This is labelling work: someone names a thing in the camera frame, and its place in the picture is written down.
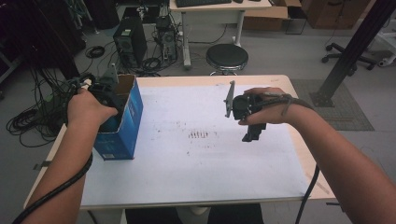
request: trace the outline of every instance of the forearm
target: forearm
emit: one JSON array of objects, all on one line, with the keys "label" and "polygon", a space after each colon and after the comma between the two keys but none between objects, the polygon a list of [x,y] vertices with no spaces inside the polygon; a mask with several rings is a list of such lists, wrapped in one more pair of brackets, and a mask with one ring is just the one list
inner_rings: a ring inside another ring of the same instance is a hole
[{"label": "forearm", "polygon": [[395,186],[375,164],[316,112],[293,106],[288,113],[293,113],[290,124],[305,140],[352,221],[389,223],[396,220]]},{"label": "forearm", "polygon": [[[37,185],[28,206],[80,171],[91,155],[97,130],[98,126],[92,124],[68,125],[58,151]],[[40,223],[74,223],[78,215],[84,181],[85,176],[39,207],[25,219],[25,222],[39,220]]]}]

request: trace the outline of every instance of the desktop computer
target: desktop computer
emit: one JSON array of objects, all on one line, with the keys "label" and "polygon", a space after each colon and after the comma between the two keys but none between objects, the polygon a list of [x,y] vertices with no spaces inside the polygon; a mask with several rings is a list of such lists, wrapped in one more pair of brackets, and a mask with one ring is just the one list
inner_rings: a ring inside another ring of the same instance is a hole
[{"label": "desktop computer", "polygon": [[121,64],[126,68],[140,67],[148,49],[140,18],[123,19],[113,38]]},{"label": "desktop computer", "polygon": [[169,16],[159,17],[156,21],[158,42],[161,46],[163,62],[177,59],[176,30]]}]

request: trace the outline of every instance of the blue box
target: blue box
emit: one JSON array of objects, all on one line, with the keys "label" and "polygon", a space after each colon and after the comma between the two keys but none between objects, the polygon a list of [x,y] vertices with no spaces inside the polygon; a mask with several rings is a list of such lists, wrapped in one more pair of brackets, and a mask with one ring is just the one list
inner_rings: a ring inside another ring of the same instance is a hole
[{"label": "blue box", "polygon": [[119,75],[120,84],[115,93],[127,99],[120,127],[114,133],[98,133],[93,144],[105,161],[131,160],[142,118],[143,102],[133,75]]}]

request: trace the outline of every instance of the floor mat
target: floor mat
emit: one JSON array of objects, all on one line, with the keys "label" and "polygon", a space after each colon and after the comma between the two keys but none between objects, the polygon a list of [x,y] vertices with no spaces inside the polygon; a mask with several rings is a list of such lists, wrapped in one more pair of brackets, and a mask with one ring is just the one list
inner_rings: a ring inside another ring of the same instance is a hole
[{"label": "floor mat", "polygon": [[[317,92],[324,83],[321,79],[292,79],[291,84],[300,99],[313,105],[310,92]],[[370,121],[342,83],[336,90],[332,101],[335,107],[314,107],[337,131],[374,131]]]}]

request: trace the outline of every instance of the cardboard box on desk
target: cardboard box on desk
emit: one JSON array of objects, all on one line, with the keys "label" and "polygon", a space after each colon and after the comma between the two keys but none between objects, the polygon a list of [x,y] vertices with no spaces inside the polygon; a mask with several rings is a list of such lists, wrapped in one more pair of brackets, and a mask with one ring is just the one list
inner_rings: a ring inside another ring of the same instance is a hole
[{"label": "cardboard box on desk", "polygon": [[272,7],[247,10],[242,28],[245,30],[281,30],[282,22],[289,17],[288,7],[301,7],[298,0],[279,0],[275,3]]},{"label": "cardboard box on desk", "polygon": [[126,101],[120,127],[114,133],[98,133],[94,148],[105,161],[131,160],[139,132],[143,102],[133,75],[119,75],[116,94]]},{"label": "cardboard box on desk", "polygon": [[370,0],[315,0],[309,5],[308,22],[315,29],[352,29],[369,3]]}]

